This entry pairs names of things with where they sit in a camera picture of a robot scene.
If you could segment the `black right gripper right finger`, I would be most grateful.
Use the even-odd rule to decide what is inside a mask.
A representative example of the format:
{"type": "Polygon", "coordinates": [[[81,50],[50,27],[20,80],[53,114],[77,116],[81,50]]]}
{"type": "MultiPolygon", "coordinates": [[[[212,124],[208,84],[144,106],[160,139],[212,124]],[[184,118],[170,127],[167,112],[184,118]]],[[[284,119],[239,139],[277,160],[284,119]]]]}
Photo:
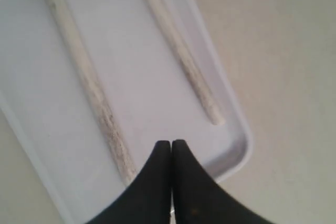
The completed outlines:
{"type": "Polygon", "coordinates": [[[177,223],[271,223],[224,191],[185,140],[172,142],[173,203],[177,223]]]}

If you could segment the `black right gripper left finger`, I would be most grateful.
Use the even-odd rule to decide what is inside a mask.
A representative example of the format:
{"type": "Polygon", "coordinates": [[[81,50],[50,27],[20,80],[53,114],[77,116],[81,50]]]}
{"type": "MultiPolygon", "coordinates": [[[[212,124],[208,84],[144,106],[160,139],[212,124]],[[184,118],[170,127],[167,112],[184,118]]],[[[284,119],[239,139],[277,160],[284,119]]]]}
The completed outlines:
{"type": "Polygon", "coordinates": [[[170,223],[171,145],[156,142],[126,190],[89,223],[170,223]]]}

